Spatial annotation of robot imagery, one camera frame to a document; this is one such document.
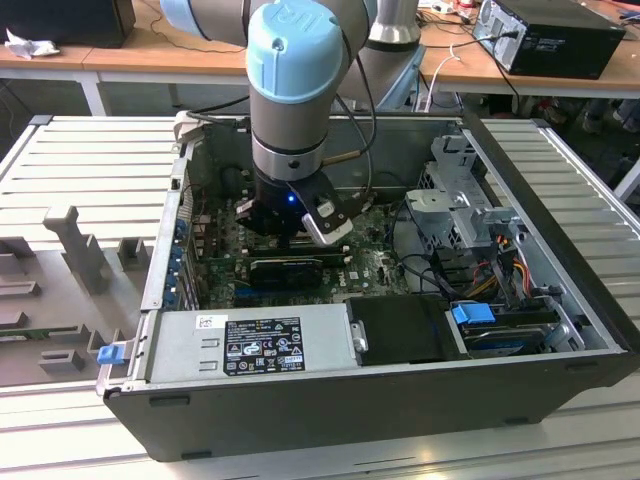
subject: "motherboard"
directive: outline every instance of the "motherboard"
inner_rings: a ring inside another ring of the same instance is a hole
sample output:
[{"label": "motherboard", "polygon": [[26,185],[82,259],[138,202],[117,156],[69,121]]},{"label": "motherboard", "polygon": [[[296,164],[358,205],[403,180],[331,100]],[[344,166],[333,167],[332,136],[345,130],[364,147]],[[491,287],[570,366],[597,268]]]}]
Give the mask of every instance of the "motherboard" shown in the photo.
[{"label": "motherboard", "polygon": [[389,205],[372,206],[339,245],[326,248],[303,232],[279,248],[276,238],[237,224],[235,212],[236,204],[227,200],[195,226],[207,308],[341,303],[409,292],[389,245]]}]

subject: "yellow wire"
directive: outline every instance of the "yellow wire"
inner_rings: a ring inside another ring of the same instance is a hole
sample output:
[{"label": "yellow wire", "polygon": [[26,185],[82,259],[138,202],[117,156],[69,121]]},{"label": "yellow wire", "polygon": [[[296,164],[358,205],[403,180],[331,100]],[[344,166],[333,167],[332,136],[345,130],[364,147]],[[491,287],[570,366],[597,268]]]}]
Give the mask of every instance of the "yellow wire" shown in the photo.
[{"label": "yellow wire", "polygon": [[527,282],[527,274],[524,267],[520,263],[515,263],[515,262],[513,266],[514,268],[517,268],[520,271],[520,274],[522,275],[522,291],[525,293],[525,295],[529,295],[529,292],[527,292],[525,289],[525,285]]},{"label": "yellow wire", "polygon": [[496,282],[497,282],[496,277],[491,277],[489,280],[487,280],[485,283],[480,285],[478,288],[476,288],[473,292],[471,292],[467,296],[468,297],[475,297],[476,295],[479,295],[482,292],[484,292],[485,290],[487,290],[490,287],[492,287]]}]

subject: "power supply label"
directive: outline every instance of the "power supply label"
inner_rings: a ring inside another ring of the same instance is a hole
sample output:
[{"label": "power supply label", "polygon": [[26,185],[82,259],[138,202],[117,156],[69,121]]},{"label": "power supply label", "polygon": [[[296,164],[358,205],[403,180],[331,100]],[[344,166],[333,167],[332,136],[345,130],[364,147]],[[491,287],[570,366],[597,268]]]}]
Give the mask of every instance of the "power supply label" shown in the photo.
[{"label": "power supply label", "polygon": [[231,377],[304,370],[299,317],[226,322],[224,349]]}]

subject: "ur logo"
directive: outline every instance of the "ur logo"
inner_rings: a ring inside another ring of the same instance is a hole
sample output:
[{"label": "ur logo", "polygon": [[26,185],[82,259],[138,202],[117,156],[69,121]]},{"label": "ur logo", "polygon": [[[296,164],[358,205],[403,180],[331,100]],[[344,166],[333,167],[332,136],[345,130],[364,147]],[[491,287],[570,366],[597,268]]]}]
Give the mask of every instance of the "ur logo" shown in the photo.
[{"label": "ur logo", "polygon": [[276,13],[276,20],[285,25],[297,25],[303,32],[308,32],[317,23],[320,17],[311,12],[298,11],[293,5],[284,4]]}]

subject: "metal slats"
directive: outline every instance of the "metal slats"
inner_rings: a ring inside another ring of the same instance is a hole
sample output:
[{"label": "metal slats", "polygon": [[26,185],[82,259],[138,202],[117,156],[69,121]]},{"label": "metal slats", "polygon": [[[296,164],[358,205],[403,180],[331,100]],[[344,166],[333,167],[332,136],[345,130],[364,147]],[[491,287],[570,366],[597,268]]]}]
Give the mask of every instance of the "metal slats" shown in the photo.
[{"label": "metal slats", "polygon": [[[583,175],[584,167],[547,138],[555,137],[545,135],[545,129],[531,121],[484,123],[620,306],[640,321],[638,231]],[[495,178],[488,175],[487,182],[508,206]]]},{"label": "metal slats", "polygon": [[157,235],[173,162],[173,122],[155,117],[55,117],[38,127],[0,183],[0,232],[60,249],[42,226],[53,206],[78,207],[102,247]]},{"label": "metal slats", "polygon": [[173,153],[79,153],[29,155],[22,162],[27,165],[173,165]]},{"label": "metal slats", "polygon": [[[610,480],[637,478],[640,471],[640,375],[611,388],[583,392],[537,425],[338,445],[314,449],[312,454],[292,450],[173,464],[150,460],[101,405],[92,385],[50,389],[11,396],[0,392],[0,446],[13,452],[0,460],[0,474],[65,480]],[[624,475],[613,475],[625,466],[631,468]]]},{"label": "metal slats", "polygon": [[122,178],[171,175],[171,165],[22,166],[11,172],[14,179],[27,178]]}]

